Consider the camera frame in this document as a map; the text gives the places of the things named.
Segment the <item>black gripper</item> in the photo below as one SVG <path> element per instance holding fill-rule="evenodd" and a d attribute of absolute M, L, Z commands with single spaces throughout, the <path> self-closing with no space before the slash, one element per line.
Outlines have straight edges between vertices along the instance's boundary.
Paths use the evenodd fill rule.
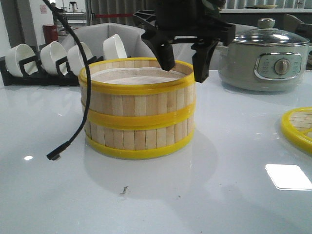
<path fill-rule="evenodd" d="M 187 37 L 192 43 L 195 81 L 203 83 L 218 41 L 228 45 L 235 38 L 235 25 L 220 19 L 224 0 L 154 0 L 152 10 L 133 14 L 135 25 L 145 30 L 142 41 L 156 57 L 160 67 L 170 71 L 175 66 L 171 44 L 182 43 Z"/>

